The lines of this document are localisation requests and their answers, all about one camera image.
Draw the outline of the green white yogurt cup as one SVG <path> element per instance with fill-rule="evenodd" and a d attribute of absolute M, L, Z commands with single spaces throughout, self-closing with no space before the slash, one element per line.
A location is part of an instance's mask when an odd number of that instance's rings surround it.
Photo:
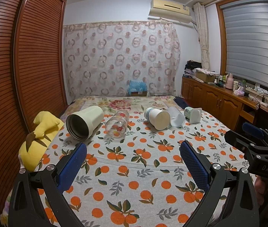
<path fill-rule="evenodd" d="M 184 109 L 184 116 L 188 119 L 190 124 L 196 124 L 201 121 L 202 108 L 186 107 Z"/>

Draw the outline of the wooden sideboard cabinet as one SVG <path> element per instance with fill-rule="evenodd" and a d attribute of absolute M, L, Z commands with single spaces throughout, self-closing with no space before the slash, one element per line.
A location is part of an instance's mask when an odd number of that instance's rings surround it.
<path fill-rule="evenodd" d="M 231 130 L 244 122 L 268 128 L 268 108 L 248 97 L 236 96 L 231 90 L 182 78 L 181 94 L 194 108 L 202 108 Z"/>

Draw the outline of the grey window blind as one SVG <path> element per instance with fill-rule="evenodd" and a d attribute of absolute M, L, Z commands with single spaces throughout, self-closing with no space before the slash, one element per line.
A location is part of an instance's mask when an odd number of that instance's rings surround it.
<path fill-rule="evenodd" d="M 268 0 L 239 0 L 221 9 L 226 71 L 268 88 Z"/>

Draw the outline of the small cardboard box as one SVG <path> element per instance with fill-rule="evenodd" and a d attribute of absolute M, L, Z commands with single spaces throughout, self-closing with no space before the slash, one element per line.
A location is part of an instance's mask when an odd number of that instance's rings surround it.
<path fill-rule="evenodd" d="M 130 96 L 134 97 L 146 97 L 147 96 L 147 91 L 137 91 L 137 92 L 131 92 Z"/>

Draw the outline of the pink thermos jug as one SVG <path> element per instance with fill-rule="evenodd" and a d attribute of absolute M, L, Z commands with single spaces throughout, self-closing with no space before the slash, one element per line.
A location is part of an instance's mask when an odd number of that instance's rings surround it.
<path fill-rule="evenodd" d="M 233 89 L 233 83 L 234 83 L 234 79 L 233 79 L 233 74 L 229 73 L 226 75 L 226 85 L 225 88 L 232 90 Z"/>

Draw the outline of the white striped paper cup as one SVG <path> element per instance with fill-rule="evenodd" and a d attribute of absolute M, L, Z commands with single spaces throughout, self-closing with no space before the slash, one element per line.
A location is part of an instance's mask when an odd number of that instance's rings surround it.
<path fill-rule="evenodd" d="M 144 117 L 159 131 L 164 130 L 170 124 L 170 114 L 157 108 L 147 108 Z"/>

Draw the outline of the wall air conditioner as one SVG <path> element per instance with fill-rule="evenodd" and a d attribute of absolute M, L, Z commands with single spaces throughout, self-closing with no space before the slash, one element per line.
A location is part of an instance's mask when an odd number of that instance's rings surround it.
<path fill-rule="evenodd" d="M 149 16 L 171 19 L 186 24 L 192 22 L 189 7 L 166 0 L 152 0 Z"/>

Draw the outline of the cardboard box on cabinet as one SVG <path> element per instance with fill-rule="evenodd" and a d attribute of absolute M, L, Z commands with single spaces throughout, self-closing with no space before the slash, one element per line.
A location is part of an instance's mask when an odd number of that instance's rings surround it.
<path fill-rule="evenodd" d="M 204 83 L 214 82 L 215 81 L 215 75 L 205 74 L 203 72 L 196 71 L 195 77 L 197 79 L 200 79 Z"/>

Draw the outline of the patterned lace curtain cover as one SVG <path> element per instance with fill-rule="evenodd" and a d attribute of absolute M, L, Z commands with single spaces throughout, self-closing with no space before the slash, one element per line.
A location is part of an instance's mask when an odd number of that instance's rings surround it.
<path fill-rule="evenodd" d="M 126 96 L 135 82 L 148 95 L 175 95 L 181 47 L 167 21 L 73 24 L 63 30 L 67 93 Z"/>

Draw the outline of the orange print white blanket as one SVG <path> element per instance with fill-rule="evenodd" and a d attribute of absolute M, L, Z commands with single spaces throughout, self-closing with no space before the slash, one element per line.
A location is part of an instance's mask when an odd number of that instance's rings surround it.
<path fill-rule="evenodd" d="M 187 140 L 212 163 L 237 171 L 243 154 L 224 140 L 227 127 L 204 113 L 200 123 L 157 131 L 134 112 L 123 138 L 104 123 L 87 140 L 87 156 L 64 197 L 82 226 L 183 226 L 204 191 L 179 153 Z"/>

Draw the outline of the blue plastic bag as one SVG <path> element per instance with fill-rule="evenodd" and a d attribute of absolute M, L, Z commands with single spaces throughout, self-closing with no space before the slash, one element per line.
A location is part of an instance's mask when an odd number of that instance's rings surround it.
<path fill-rule="evenodd" d="M 147 85 L 145 82 L 131 80 L 128 85 L 128 94 L 137 91 L 147 91 Z"/>

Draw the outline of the clear plastic cup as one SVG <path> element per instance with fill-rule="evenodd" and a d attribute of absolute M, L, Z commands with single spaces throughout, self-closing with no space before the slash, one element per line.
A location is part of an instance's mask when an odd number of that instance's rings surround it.
<path fill-rule="evenodd" d="M 185 116 L 183 113 L 176 107 L 169 107 L 167 112 L 170 115 L 171 126 L 176 128 L 182 127 L 183 123 L 185 122 Z"/>

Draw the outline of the stack of folded clothes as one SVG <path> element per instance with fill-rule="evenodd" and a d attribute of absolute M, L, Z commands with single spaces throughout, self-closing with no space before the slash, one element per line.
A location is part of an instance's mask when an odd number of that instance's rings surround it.
<path fill-rule="evenodd" d="M 193 61 L 193 60 L 187 61 L 185 64 L 185 68 L 184 68 L 184 77 L 192 77 L 194 69 L 201 68 L 201 67 L 202 67 L 202 63 L 200 62 Z"/>

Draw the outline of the clear floral glass cup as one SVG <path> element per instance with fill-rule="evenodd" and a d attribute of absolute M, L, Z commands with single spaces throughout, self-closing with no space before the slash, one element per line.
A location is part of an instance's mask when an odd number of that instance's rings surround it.
<path fill-rule="evenodd" d="M 125 136 L 129 121 L 129 113 L 126 110 L 118 110 L 105 124 L 107 134 L 113 138 Z"/>

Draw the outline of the floral bed sheet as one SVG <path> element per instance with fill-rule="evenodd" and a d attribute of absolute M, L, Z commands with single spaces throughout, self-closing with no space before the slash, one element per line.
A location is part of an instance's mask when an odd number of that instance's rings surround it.
<path fill-rule="evenodd" d="M 181 107 L 174 101 L 174 96 L 147 96 L 147 97 L 101 97 L 84 96 L 74 100 L 61 115 L 60 120 L 65 121 L 70 114 L 91 106 L 99 106 L 105 115 L 113 115 L 119 110 L 126 110 L 129 114 L 142 114 L 149 107 L 166 110 Z"/>

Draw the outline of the tied beige window curtain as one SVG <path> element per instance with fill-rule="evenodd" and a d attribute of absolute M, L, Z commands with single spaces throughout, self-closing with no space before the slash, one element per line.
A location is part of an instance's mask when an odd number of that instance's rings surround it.
<path fill-rule="evenodd" d="M 207 23 L 207 15 L 204 5 L 196 3 L 193 5 L 196 25 L 198 31 L 199 44 L 201 47 L 201 60 L 202 68 L 210 69 L 210 58 L 209 58 L 209 31 Z"/>

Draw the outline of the brown louvered wardrobe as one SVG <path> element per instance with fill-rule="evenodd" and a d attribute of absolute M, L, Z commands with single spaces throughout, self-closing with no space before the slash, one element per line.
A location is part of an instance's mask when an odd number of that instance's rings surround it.
<path fill-rule="evenodd" d="M 0 0 L 0 212 L 40 111 L 61 115 L 66 0 Z"/>

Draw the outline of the pink tissue pack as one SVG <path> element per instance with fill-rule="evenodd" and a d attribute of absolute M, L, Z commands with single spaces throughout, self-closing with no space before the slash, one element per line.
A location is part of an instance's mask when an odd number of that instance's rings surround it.
<path fill-rule="evenodd" d="M 245 91 L 243 86 L 239 86 L 237 89 L 233 91 L 233 94 L 236 96 L 244 96 Z"/>

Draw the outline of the cream insulated tumbler cup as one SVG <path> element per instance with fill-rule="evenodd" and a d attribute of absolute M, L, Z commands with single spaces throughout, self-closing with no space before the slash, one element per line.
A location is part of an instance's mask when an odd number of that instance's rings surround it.
<path fill-rule="evenodd" d="M 104 111 L 99 106 L 91 106 L 67 116 L 65 126 L 74 139 L 85 141 L 103 119 Z"/>

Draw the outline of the yellow plush pillow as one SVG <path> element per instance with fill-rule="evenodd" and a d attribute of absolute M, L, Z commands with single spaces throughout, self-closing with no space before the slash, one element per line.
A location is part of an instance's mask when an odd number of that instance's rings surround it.
<path fill-rule="evenodd" d="M 41 164 L 46 150 L 64 126 L 62 120 L 48 111 L 39 112 L 33 124 L 36 125 L 34 131 L 27 135 L 18 153 L 21 167 L 29 172 L 33 172 Z"/>

